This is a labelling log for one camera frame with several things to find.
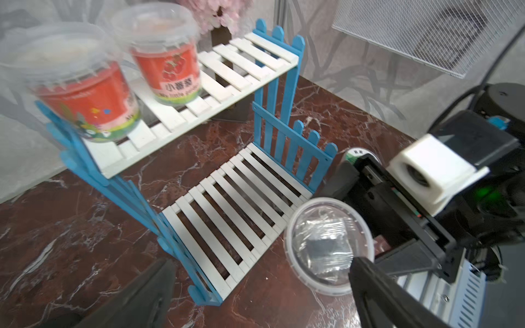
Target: plastic cup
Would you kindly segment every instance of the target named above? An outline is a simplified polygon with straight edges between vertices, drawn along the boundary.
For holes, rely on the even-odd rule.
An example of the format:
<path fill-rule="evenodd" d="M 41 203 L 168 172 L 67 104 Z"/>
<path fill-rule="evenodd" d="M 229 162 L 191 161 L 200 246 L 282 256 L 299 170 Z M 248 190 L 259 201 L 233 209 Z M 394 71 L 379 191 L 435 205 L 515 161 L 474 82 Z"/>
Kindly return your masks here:
<path fill-rule="evenodd" d="M 159 2 L 135 5 L 117 12 L 108 25 L 158 102 L 179 106 L 200 94 L 199 27 L 187 8 Z"/>
<path fill-rule="evenodd" d="M 121 139 L 141 119 L 119 55 L 110 38 L 87 23 L 38 26 L 0 43 L 7 79 L 28 88 L 95 142 Z"/>
<path fill-rule="evenodd" d="M 288 222 L 284 244 L 297 277 L 311 290 L 330 296 L 352 292 L 348 273 L 354 257 L 375 258 L 372 234 L 361 215 L 327 197 L 299 206 Z"/>

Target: white shelf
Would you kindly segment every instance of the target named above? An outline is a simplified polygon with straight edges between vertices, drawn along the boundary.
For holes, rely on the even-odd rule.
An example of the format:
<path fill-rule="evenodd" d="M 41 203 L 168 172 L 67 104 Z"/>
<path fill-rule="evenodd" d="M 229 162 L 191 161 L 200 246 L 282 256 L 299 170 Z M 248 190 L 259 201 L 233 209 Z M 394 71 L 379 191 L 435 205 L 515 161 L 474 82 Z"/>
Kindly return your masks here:
<path fill-rule="evenodd" d="M 261 47 L 278 56 L 274 58 L 255 47 Z M 177 111 L 171 106 L 158 103 L 146 82 L 139 78 L 130 82 L 131 89 L 159 119 L 159 123 L 149 128 L 141 122 L 129 135 L 129 140 L 117 145 L 113 142 L 94 143 L 84 140 L 91 156 L 106 178 L 111 178 L 124 169 L 162 148 L 182 134 L 188 132 L 230 107 L 240 99 L 270 83 L 293 67 L 299 57 L 291 52 L 253 34 L 236 38 L 227 46 L 219 45 L 213 51 L 201 52 L 198 59 L 205 66 L 228 81 L 231 85 L 223 87 L 201 71 L 202 87 L 209 94 L 197 97 Z M 266 66 L 254 64 L 255 59 Z M 248 74 L 242 76 L 223 61 L 230 61 Z"/>
<path fill-rule="evenodd" d="M 289 216 L 298 206 L 312 196 L 291 175 L 284 170 L 278 170 L 277 168 L 281 167 L 277 164 L 271 165 L 270 170 L 262 166 L 258 159 L 264 163 L 274 162 L 265 153 L 252 151 L 252 149 L 259 150 L 257 146 L 249 144 L 222 165 L 221 168 L 213 171 L 209 177 L 190 189 L 186 195 L 177 199 L 175 204 L 168 206 L 162 211 L 223 300 L 226 299 L 235 286 L 255 265 L 257 260 L 271 246 L 272 242 L 286 228 L 290 219 Z M 277 176 L 286 181 L 290 178 L 296 183 L 290 184 L 291 188 L 288 188 Z M 237 187 L 228 182 L 227 177 Z M 249 183 L 252 183 L 252 186 L 255 186 L 257 190 L 254 190 Z M 215 185 L 220 186 L 231 200 L 227 201 L 224 195 L 216 189 Z M 250 242 L 253 246 L 251 251 L 203 195 L 204 193 L 207 193 L 213 199 L 228 219 L 238 228 L 240 233 Z M 262 238 L 259 238 L 242 218 L 243 214 L 238 213 L 232 205 L 240 208 L 264 233 Z M 214 233 L 211 232 L 195 211 L 195 209 L 199 208 L 203 210 L 224 238 L 215 237 Z M 261 216 L 262 213 L 271 219 L 271 225 Z M 181 221 L 180 217 L 182 215 L 187 218 L 186 224 L 193 225 L 209 249 L 228 271 L 229 276 L 226 279 L 221 276 L 210 258 L 206 256 L 204 250 Z M 235 249 L 242 258 L 239 264 L 235 262 L 226 251 L 225 245 L 221 244 L 219 240 L 227 240 L 231 247 Z"/>

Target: wire grid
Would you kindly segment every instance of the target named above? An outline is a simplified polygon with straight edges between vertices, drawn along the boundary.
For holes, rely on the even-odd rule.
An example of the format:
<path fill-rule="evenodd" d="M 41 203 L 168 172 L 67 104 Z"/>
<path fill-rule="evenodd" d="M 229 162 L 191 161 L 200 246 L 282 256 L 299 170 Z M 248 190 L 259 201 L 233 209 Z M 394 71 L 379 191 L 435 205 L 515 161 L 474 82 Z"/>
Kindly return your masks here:
<path fill-rule="evenodd" d="M 332 27 L 463 78 L 523 0 L 340 0 Z"/>

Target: sticker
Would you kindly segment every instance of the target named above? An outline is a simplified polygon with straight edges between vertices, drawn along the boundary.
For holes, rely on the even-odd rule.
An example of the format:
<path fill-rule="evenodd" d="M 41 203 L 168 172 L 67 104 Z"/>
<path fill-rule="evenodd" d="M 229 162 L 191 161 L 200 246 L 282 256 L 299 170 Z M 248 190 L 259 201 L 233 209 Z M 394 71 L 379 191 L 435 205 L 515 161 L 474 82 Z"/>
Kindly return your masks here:
<path fill-rule="evenodd" d="M 201 70 L 194 44 L 161 54 L 131 51 L 153 93 L 171 104 L 185 104 L 198 96 Z"/>
<path fill-rule="evenodd" d="M 139 105 L 117 62 L 109 68 L 65 88 L 34 90 L 53 111 L 95 141 L 120 139 L 140 118 Z"/>

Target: round lid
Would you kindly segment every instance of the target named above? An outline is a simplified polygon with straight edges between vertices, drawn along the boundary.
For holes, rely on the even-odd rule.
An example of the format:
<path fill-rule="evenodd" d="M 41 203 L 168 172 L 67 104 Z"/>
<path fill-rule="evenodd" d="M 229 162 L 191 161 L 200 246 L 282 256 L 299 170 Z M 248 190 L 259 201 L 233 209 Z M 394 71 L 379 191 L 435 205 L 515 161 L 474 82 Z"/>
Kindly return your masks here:
<path fill-rule="evenodd" d="M 118 51 L 98 26 L 55 23 L 11 34 L 0 43 L 0 66 L 24 78 L 75 78 L 116 59 Z"/>
<path fill-rule="evenodd" d="M 285 253 L 295 274 L 312 290 L 331 296 L 352 292 L 352 259 L 374 260 L 374 242 L 364 219 L 351 206 L 319 197 L 301 205 L 285 232 Z"/>
<path fill-rule="evenodd" d="M 110 20 L 110 28 L 119 39 L 132 44 L 177 45 L 199 35 L 199 26 L 189 9 L 161 2 L 117 12 Z"/>

